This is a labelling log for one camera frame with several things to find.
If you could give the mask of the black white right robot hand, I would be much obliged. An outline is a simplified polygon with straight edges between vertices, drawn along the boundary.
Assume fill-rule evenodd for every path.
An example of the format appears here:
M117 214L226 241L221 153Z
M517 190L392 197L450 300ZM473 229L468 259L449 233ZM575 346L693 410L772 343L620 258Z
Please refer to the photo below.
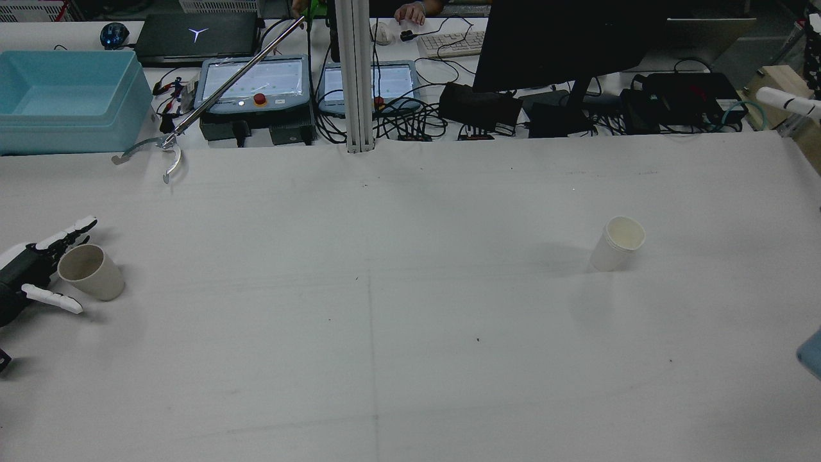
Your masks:
M795 96L789 92L772 87L761 87L756 91L756 99L768 106L779 108L788 113L798 114L813 120L820 120L820 101Z

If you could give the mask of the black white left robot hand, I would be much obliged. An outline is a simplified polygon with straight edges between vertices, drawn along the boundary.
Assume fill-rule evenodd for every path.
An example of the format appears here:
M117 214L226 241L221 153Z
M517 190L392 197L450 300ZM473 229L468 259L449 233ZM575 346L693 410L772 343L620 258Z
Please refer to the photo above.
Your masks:
M1 325L17 319L32 302L79 314L82 304L71 296L49 290L52 276L65 253L97 225L95 216L79 219L62 231L37 243L18 243L6 249L1 261Z

